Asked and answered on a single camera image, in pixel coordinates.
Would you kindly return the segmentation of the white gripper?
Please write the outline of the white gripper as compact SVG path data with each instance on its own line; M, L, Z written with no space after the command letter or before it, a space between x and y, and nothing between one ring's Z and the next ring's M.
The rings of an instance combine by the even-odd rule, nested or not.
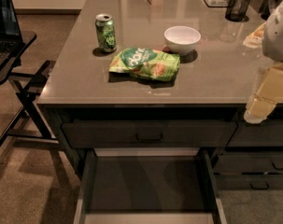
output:
M262 46L264 56L283 62L283 1L266 23L245 38L243 45L251 49ZM269 68L260 70L246 105L244 120L250 124L262 123L282 100L283 63L273 63Z

